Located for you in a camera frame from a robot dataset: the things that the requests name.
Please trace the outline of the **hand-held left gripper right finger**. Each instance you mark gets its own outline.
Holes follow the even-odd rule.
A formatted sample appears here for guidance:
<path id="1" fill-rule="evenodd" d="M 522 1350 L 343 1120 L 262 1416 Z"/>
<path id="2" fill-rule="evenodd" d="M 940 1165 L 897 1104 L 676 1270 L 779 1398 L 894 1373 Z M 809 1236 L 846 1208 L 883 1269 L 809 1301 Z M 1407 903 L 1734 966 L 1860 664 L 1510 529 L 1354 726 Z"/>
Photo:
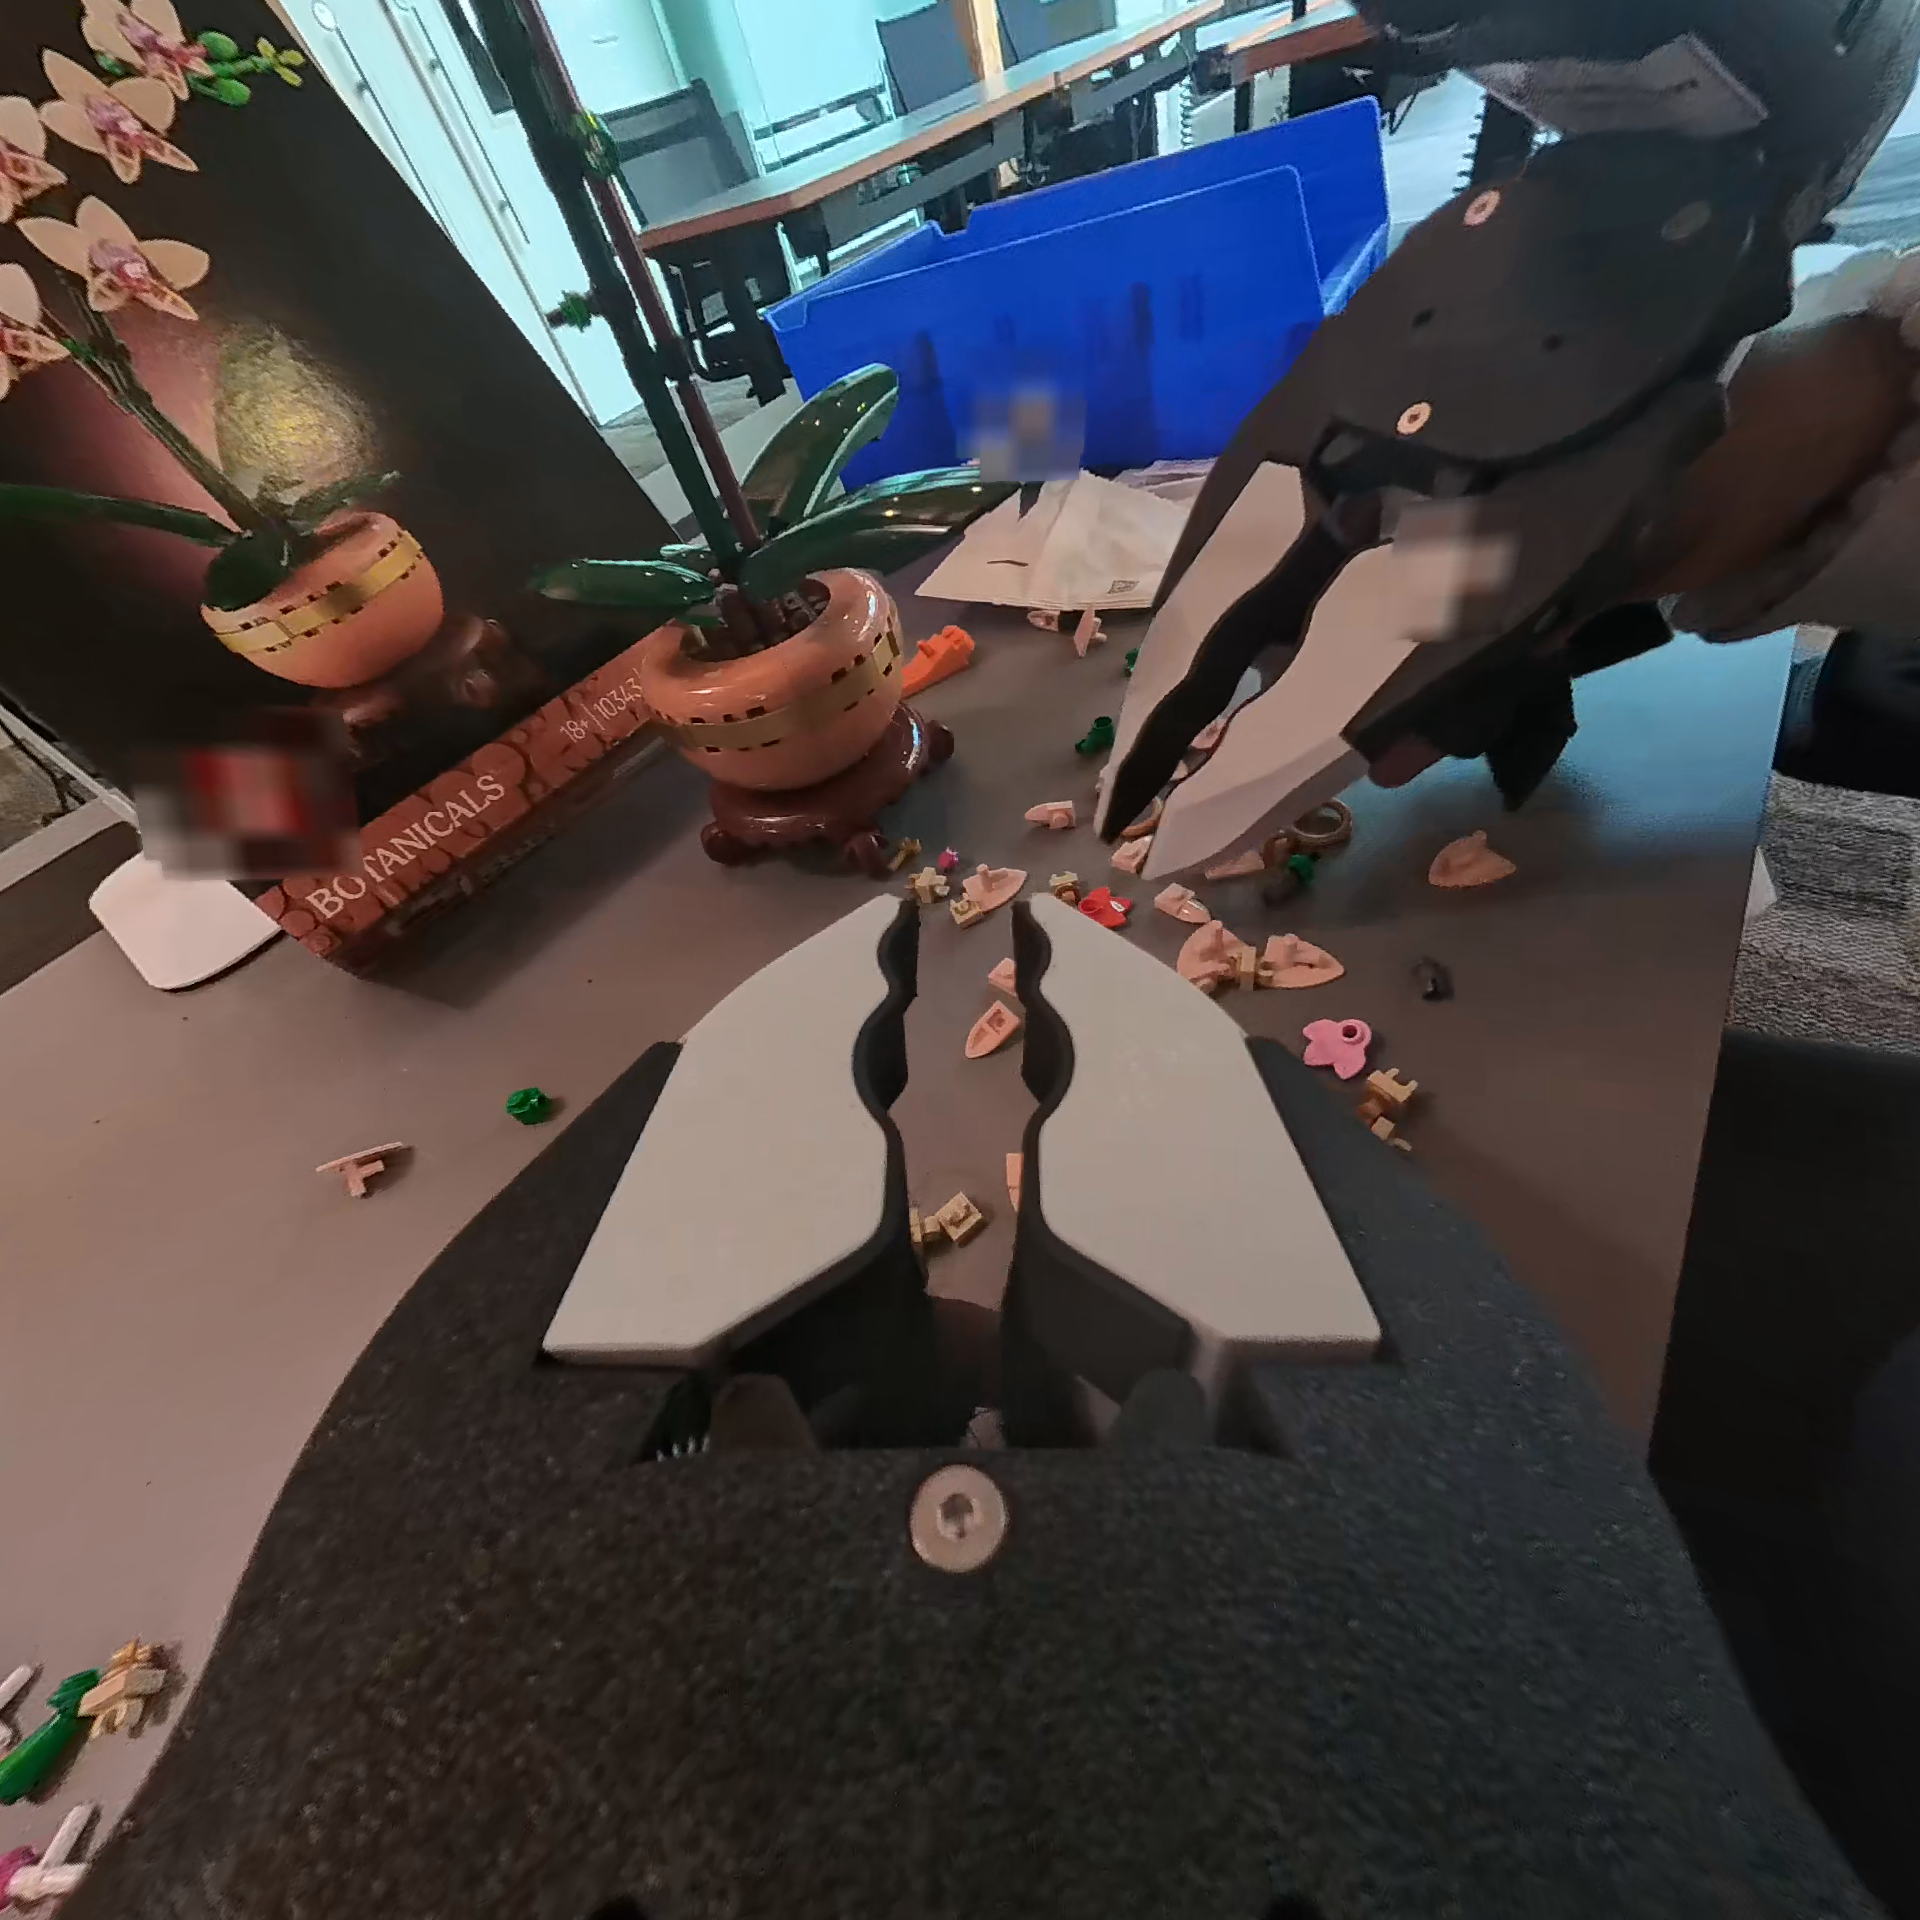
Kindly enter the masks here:
<path id="1" fill-rule="evenodd" d="M 1383 1328 L 1255 1042 L 1163 961 L 1015 908 L 1023 1137 L 1002 1426 L 1096 1442 L 1163 1410 L 1247 1429 L 1252 1372 L 1376 1360 Z"/>

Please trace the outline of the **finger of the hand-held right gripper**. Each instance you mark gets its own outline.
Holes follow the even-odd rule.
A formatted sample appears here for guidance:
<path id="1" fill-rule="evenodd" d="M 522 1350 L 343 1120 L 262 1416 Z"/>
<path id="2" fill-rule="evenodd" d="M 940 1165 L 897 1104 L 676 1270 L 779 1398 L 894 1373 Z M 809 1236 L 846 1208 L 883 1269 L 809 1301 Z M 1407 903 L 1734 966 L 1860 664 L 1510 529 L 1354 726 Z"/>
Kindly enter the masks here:
<path id="1" fill-rule="evenodd" d="M 1270 646 L 1303 642 L 1313 607 L 1354 557 L 1354 508 L 1313 512 L 1288 463 L 1215 463 L 1194 501 L 1122 698 L 1103 776 L 1096 833 L 1121 838 L 1170 780 L 1192 737 L 1225 713 L 1241 674 Z M 1174 840 L 1248 840 L 1288 808 L 1330 800 L 1354 780 L 1354 749 L 1319 725 L 1302 752 L 1263 726 L 1271 688 L 1241 711 L 1247 734 L 1174 800 Z"/>
<path id="2" fill-rule="evenodd" d="M 1383 498 L 1383 541 L 1351 556 L 1313 607 L 1307 634 L 1298 642 L 1295 658 L 1257 695 L 1280 688 L 1275 696 L 1280 718 L 1265 725 L 1263 734 L 1283 752 L 1302 752 L 1311 735 L 1321 735 L 1319 725 L 1330 722 L 1334 732 L 1351 745 L 1351 781 L 1360 774 L 1360 749 L 1350 734 L 1359 726 L 1362 711 L 1425 648 L 1420 625 L 1427 616 L 1427 578 L 1422 565 L 1396 541 L 1404 510 L 1422 502 L 1420 496 Z M 1248 840 L 1174 840 L 1167 831 L 1174 800 L 1196 776 L 1215 773 L 1227 757 L 1225 742 L 1247 734 L 1241 718 L 1247 705 L 1238 708 L 1207 764 L 1169 793 L 1145 862 L 1151 880 L 1199 872 L 1280 826 L 1280 818 L 1267 822 Z"/>

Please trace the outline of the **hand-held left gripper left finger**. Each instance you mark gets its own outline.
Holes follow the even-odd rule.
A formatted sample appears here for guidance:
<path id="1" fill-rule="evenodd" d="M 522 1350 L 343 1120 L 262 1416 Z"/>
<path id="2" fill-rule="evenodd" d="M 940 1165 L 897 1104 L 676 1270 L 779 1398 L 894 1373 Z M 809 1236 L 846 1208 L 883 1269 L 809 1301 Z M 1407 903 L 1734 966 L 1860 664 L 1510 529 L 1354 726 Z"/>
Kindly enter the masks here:
<path id="1" fill-rule="evenodd" d="M 543 1350 L 695 1366 L 911 1254 L 906 1010 L 922 909 L 874 898 L 684 1037 Z"/>

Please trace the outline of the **person's right forearm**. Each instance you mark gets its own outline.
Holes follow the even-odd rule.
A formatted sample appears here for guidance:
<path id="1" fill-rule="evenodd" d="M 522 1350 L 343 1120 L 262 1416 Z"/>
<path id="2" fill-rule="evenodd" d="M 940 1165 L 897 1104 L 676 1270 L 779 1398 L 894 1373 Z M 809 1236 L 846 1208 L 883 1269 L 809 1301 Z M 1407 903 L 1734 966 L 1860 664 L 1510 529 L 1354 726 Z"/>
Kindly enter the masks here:
<path id="1" fill-rule="evenodd" d="M 1919 246 L 1860 249 L 1800 284 L 1787 325 L 1808 328 L 1831 319 L 1882 319 L 1919 353 Z"/>

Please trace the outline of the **grey desk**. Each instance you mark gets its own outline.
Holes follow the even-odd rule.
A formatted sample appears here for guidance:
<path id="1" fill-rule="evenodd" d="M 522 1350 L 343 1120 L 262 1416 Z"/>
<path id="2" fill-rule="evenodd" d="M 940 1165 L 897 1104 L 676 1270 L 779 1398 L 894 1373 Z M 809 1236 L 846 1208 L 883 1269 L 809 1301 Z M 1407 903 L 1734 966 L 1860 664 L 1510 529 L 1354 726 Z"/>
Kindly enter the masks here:
<path id="1" fill-rule="evenodd" d="M 1412 1160 L 1550 1304 L 1640 1442 L 1659 1398 L 1790 632 L 1577 688 L 1550 781 L 1476 764 L 1350 793 L 1351 846 L 1241 940 L 1347 974 L 1241 993 L 1303 1042 L 1362 1017 Z M 884 895 L 710 862 L 703 781 L 642 766 L 362 978 L 276 941 L 159 992 L 104 933 L 6 993 L 6 1670 L 129 1638 L 198 1672 L 338 1383 L 455 1232 L 650 1045 Z"/>

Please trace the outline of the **person's right hand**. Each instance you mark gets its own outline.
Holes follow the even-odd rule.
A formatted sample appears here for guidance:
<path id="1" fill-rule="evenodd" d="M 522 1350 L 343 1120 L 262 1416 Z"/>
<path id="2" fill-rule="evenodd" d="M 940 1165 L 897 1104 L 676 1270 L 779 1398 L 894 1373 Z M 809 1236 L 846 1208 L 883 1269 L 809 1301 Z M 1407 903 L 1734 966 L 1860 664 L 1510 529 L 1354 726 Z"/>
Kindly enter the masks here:
<path id="1" fill-rule="evenodd" d="M 1703 591 L 1763 565 L 1852 496 L 1913 416 L 1916 356 L 1873 312 L 1776 326 L 1726 388 L 1726 428 L 1681 473 L 1638 591 Z"/>

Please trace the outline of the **white instruction papers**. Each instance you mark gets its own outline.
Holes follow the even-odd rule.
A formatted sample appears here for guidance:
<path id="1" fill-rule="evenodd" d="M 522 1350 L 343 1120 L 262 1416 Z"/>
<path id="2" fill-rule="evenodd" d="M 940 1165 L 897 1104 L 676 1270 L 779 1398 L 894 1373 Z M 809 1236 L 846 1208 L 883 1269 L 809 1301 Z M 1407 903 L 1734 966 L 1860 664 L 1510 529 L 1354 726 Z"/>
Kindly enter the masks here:
<path id="1" fill-rule="evenodd" d="M 1212 462 L 1152 463 L 1044 482 L 1010 496 L 927 576 L 924 596 L 1039 612 L 1140 610 L 1185 532 Z"/>

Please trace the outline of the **blue plastic bin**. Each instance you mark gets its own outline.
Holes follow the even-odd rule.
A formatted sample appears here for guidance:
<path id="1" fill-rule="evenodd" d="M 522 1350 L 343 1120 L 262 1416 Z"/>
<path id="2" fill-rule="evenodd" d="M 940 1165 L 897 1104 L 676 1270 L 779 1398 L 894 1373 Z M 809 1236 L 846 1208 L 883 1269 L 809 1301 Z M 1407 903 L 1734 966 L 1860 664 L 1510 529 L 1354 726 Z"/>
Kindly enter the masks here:
<path id="1" fill-rule="evenodd" d="M 922 226 L 768 309 L 804 398 L 883 364 L 899 405 L 849 485 L 960 463 L 1050 393 L 1096 470 L 1218 455 L 1386 261 L 1359 97 Z"/>

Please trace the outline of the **toy brick orchid model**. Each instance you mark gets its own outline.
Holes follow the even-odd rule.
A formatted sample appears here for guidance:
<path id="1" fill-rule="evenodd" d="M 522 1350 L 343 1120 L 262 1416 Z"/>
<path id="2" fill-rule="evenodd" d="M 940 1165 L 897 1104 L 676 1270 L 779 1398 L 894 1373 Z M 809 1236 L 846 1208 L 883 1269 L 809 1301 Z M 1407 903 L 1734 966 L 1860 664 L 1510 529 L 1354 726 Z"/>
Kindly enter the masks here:
<path id="1" fill-rule="evenodd" d="M 906 648 L 883 576 L 1023 490 L 976 465 L 912 470 L 849 496 L 850 460 L 891 423 L 899 374 L 858 368 L 801 406 L 748 474 L 737 473 L 665 312 L 641 230 L 617 184 L 610 127 L 570 80 L 540 5 L 476 6 L 488 49 L 535 164 L 587 269 L 572 310 L 606 321 L 682 480 L 705 538 L 642 560 L 553 560 L 530 586 L 564 607 L 642 616 L 641 698 L 671 745 L 711 781 L 711 800 L 788 806 L 856 769 L 887 741 L 887 806 L 952 735 L 906 695 Z"/>

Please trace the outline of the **wooden table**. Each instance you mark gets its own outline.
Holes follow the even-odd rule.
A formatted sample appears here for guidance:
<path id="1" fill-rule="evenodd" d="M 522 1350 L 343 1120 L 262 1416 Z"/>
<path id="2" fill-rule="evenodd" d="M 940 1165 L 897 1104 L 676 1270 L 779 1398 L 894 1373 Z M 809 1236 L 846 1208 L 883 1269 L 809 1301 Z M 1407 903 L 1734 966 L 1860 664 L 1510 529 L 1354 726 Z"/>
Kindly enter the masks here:
<path id="1" fill-rule="evenodd" d="M 964 224 L 1036 164 L 1044 135 L 1091 127 L 1185 80 L 1250 84 L 1360 47 L 1351 5 L 1145 5 L 1136 22 L 1007 66 L 927 108 L 779 159 L 689 210 L 641 226 L 663 269 L 710 274 L 728 297 L 774 303 L 874 249 L 904 224 Z"/>

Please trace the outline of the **white flat stand base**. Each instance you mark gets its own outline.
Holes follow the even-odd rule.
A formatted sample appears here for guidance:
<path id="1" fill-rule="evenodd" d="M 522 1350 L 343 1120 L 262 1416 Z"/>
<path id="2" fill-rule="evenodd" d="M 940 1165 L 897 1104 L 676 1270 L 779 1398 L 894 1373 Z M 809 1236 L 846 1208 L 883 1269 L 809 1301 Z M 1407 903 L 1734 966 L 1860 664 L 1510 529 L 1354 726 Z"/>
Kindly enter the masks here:
<path id="1" fill-rule="evenodd" d="M 87 909 L 159 992 L 198 989 L 282 937 L 282 925 L 234 882 L 172 876 L 146 855 L 111 870 Z"/>

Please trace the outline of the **person's dark pants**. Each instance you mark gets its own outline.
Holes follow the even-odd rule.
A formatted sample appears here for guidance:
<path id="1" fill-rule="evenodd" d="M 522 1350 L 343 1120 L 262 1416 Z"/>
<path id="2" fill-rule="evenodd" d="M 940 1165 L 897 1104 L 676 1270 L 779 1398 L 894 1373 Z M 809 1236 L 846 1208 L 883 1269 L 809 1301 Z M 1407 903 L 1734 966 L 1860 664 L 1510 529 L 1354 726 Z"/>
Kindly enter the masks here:
<path id="1" fill-rule="evenodd" d="M 1919 1913 L 1919 1064 L 1720 1052 L 1648 1464 L 1746 1692 Z"/>

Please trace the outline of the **black chair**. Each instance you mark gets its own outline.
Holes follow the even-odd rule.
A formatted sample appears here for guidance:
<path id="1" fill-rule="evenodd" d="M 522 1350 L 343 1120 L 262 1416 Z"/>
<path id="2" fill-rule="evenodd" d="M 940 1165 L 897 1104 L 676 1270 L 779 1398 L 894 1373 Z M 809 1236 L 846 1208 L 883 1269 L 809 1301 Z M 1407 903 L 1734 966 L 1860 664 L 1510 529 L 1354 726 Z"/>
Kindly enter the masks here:
<path id="1" fill-rule="evenodd" d="M 762 174 L 738 113 L 721 111 L 707 80 L 614 109 L 601 126 L 642 224 L 680 218 Z"/>

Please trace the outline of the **dark orchid set box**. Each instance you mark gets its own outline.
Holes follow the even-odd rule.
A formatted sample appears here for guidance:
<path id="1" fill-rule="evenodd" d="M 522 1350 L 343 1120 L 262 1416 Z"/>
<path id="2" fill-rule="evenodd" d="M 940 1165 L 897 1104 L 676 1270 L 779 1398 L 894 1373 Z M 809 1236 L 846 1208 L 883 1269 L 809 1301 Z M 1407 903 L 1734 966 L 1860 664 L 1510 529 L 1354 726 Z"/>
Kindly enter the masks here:
<path id="1" fill-rule="evenodd" d="M 655 754 L 667 525 L 271 5 L 6 5 L 6 704 L 335 966 Z"/>

